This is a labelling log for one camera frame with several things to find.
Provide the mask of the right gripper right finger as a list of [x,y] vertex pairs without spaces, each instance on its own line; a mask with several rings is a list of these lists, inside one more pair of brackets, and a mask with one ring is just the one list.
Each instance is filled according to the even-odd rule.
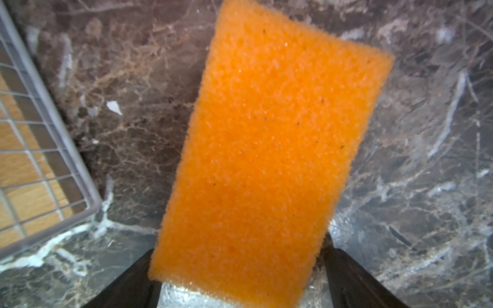
[[324,238],[321,259],[334,307],[408,307],[349,254],[335,248],[330,233]]

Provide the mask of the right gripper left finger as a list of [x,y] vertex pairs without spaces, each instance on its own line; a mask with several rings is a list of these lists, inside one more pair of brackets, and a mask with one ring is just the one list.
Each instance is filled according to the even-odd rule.
[[148,278],[151,249],[83,307],[156,308],[162,283]]

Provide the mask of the orange sponge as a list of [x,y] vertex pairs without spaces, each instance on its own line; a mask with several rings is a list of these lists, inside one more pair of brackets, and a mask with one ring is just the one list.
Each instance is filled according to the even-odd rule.
[[224,1],[149,277],[298,306],[393,62]]

